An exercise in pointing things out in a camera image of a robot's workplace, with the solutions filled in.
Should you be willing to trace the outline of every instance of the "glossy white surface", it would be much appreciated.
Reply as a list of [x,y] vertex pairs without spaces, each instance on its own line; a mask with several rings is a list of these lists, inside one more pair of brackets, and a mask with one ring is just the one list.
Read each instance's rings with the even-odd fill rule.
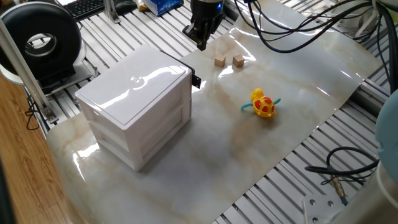
[[[304,20],[274,1],[263,1],[262,8],[291,27]],[[274,44],[287,49],[308,37],[295,34]],[[213,65],[217,54],[226,55],[225,68]],[[236,54],[245,57],[243,68],[231,65]],[[202,78],[201,89],[193,88],[192,119],[142,172],[99,150],[81,114],[49,132],[66,195],[89,223],[211,223],[380,66],[336,32],[294,54],[276,54],[241,19],[183,61]],[[240,110],[255,88],[282,98],[272,119]]]
[[143,45],[78,90],[76,96],[124,126],[178,78],[189,73],[173,58]]
[[143,45],[75,94],[99,147],[139,171],[190,119],[191,79],[188,67]]

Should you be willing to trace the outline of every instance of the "small wooden cube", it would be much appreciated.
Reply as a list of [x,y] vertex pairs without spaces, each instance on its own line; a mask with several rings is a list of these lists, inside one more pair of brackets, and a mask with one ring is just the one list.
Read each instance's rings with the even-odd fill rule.
[[214,58],[214,65],[223,68],[225,65],[225,56],[224,55],[217,55]]
[[234,59],[232,60],[232,64],[234,64],[236,67],[242,67],[244,64],[244,58],[242,55],[236,55]]

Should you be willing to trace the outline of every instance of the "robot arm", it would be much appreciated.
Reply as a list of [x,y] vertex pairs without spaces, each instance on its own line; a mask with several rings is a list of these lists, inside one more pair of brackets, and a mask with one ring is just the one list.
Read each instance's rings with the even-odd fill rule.
[[216,32],[225,17],[224,0],[192,0],[191,24],[183,29],[183,33],[197,43],[200,50],[206,49],[210,34]]

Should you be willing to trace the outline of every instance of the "wire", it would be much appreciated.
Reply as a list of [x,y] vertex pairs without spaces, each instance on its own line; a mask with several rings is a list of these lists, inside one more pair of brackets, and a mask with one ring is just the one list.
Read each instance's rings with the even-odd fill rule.
[[387,63],[386,63],[386,61],[384,60],[384,57],[383,57],[383,54],[382,54],[381,48],[380,48],[380,27],[381,27],[381,19],[382,19],[382,16],[380,16],[380,19],[379,19],[379,22],[378,22],[378,28],[377,28],[377,49],[378,49],[378,51],[379,51],[380,59],[381,59],[381,62],[383,63],[384,70],[386,71],[387,79],[388,79],[388,81],[390,82],[390,75],[389,75],[389,72],[388,72]]
[[[355,170],[349,170],[349,171],[334,170],[332,168],[332,166],[330,165],[330,158],[331,158],[331,156],[334,153],[336,153],[338,151],[342,151],[342,150],[358,152],[358,153],[366,156],[368,159],[372,160],[373,163],[370,164],[370,165],[364,166],[362,168],[355,169]],[[369,171],[369,170],[375,168],[378,163],[379,163],[379,161],[377,159],[375,159],[372,155],[370,155],[369,153],[367,153],[366,151],[364,151],[362,149],[356,149],[354,147],[343,146],[343,147],[338,147],[338,148],[336,148],[336,149],[334,149],[334,150],[329,152],[328,156],[326,157],[326,166],[327,167],[307,166],[305,168],[305,170],[310,171],[310,172],[316,172],[318,174],[329,174],[329,175],[337,175],[337,176],[346,176],[346,175],[360,174],[362,172]]]
[[302,45],[300,45],[300,46],[298,46],[298,47],[296,47],[296,48],[294,48],[294,49],[290,49],[290,50],[280,50],[280,49],[277,49],[277,48],[275,48],[275,47],[269,45],[269,44],[267,43],[267,40],[264,39],[264,37],[263,37],[262,34],[261,34],[261,30],[258,29],[257,22],[256,22],[256,20],[255,20],[255,18],[254,18],[254,14],[253,14],[253,11],[252,11],[251,4],[248,4],[249,12],[250,12],[250,15],[251,15],[251,18],[252,18],[254,27],[256,27],[255,30],[257,31],[257,33],[258,33],[258,35],[259,35],[261,41],[262,41],[269,49],[271,49],[271,50],[273,50],[273,51],[275,51],[275,52],[278,52],[278,53],[282,53],[282,54],[287,54],[287,53],[296,52],[296,51],[298,51],[298,50],[300,50],[300,49],[306,47],[307,45],[309,45],[309,44],[311,44],[313,41],[315,41],[317,38],[319,38],[319,36],[321,36],[322,34],[324,34],[329,28],[331,28],[334,24],[336,24],[341,18],[347,16],[347,15],[350,14],[351,12],[354,12],[354,11],[356,11],[356,10],[362,8],[362,7],[366,7],[366,6],[371,6],[371,3],[370,3],[370,2],[364,2],[364,3],[358,4],[358,5],[354,6],[354,7],[352,7],[351,9],[346,10],[345,12],[342,12],[341,14],[339,14],[338,16],[336,16],[335,19],[329,20],[329,21],[332,21],[332,22],[330,22],[325,28],[323,28],[319,33],[317,33],[314,37],[312,37],[312,38],[311,38],[310,40],[308,40],[306,43],[304,43],[304,44],[302,44]]
[[[241,18],[243,19],[243,21],[244,21],[249,27],[251,27],[251,28],[253,28],[253,29],[256,29],[257,26],[255,27],[255,26],[253,26],[252,24],[250,24],[250,23],[246,20],[246,18],[243,16],[242,11],[240,10],[240,8],[239,8],[239,6],[238,6],[237,0],[234,0],[234,1],[235,1],[235,6],[236,6],[236,8],[238,9],[239,15],[241,16]],[[317,30],[317,29],[319,29],[319,28],[321,28],[321,27],[327,25],[328,23],[330,23],[331,20],[329,20],[329,21],[327,21],[327,22],[324,22],[324,23],[320,24],[319,26],[312,27],[312,28],[309,28],[309,29],[301,29],[301,28],[304,27],[304,26],[306,26],[306,25],[309,24],[310,22],[314,21],[315,19],[318,19],[318,17],[320,17],[321,15],[327,13],[328,11],[331,11],[331,10],[333,10],[333,9],[335,9],[335,8],[337,8],[337,7],[339,7],[339,6],[341,6],[341,5],[344,5],[344,4],[349,3],[349,2],[352,2],[352,1],[355,1],[355,0],[345,0],[345,1],[343,1],[343,2],[339,2],[338,4],[335,4],[334,6],[329,7],[328,9],[324,10],[323,12],[319,13],[319,14],[316,15],[316,16],[308,17],[308,18],[306,18],[305,21],[303,21],[303,22],[302,22],[297,28],[295,28],[295,29],[291,29],[291,28],[288,28],[288,27],[281,26],[281,25],[279,25],[278,23],[275,23],[274,21],[272,21],[271,19],[269,19],[267,16],[265,16],[265,14],[262,13],[262,11],[259,11],[259,13],[262,14],[262,16],[263,16],[265,19],[267,19],[269,22],[271,22],[271,23],[274,24],[275,26],[280,27],[281,29],[287,30],[287,31],[285,31],[285,32],[269,32],[269,31],[266,31],[266,30],[262,30],[261,32],[262,32],[262,33],[265,33],[265,34],[271,34],[271,35],[283,35],[283,34],[290,34],[291,32],[308,32],[308,31]]]
[[[371,9],[373,9],[373,7],[370,7],[369,9],[367,9],[366,11],[364,11],[364,12],[358,14],[358,15],[350,16],[350,17],[344,17],[343,19],[354,19],[354,18],[363,16],[363,15],[365,15],[365,13],[367,13],[367,12],[370,11]],[[299,12],[299,13],[309,13],[309,14],[312,14],[312,15],[316,15],[315,12],[305,12],[305,11],[301,11],[301,12]],[[320,16],[320,17],[322,17],[322,18],[334,18],[335,16]]]
[[38,111],[34,109],[34,106],[37,106],[37,105],[36,105],[36,102],[34,102],[32,100],[31,96],[27,97],[27,101],[28,101],[28,104],[30,106],[29,106],[29,109],[25,112],[25,116],[29,117],[29,119],[27,120],[26,128],[29,131],[33,131],[33,130],[36,130],[36,129],[38,129],[40,127],[39,125],[37,125],[37,127],[35,127],[35,128],[30,128],[29,127],[30,121],[31,121],[32,117],[34,116],[34,113],[38,113]]
[[[357,182],[357,183],[359,183],[361,185],[364,185],[365,180],[363,180],[363,179],[370,177],[372,175],[372,173],[370,173],[368,175],[365,175],[365,176],[362,176],[362,177],[346,176],[345,178],[349,178],[351,180],[339,179],[339,181],[340,182]],[[331,178],[329,180],[324,180],[324,181],[321,182],[321,185],[329,184],[332,180],[333,180],[333,178]]]
[[390,72],[389,72],[389,84],[390,93],[392,94],[398,88],[398,38],[395,29],[394,21],[390,15],[390,12],[381,4],[377,3],[377,9],[380,15],[384,18],[387,26],[387,33],[389,39],[389,57],[390,57]]

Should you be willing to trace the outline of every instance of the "cable connector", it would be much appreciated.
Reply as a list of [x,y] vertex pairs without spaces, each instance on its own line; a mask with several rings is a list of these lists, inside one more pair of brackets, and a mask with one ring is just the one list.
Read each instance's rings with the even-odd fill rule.
[[341,185],[340,180],[338,180],[338,177],[335,175],[331,175],[331,185],[335,188],[337,196],[340,198],[341,202],[343,205],[347,205],[347,199],[346,199],[346,194],[344,192],[344,188]]

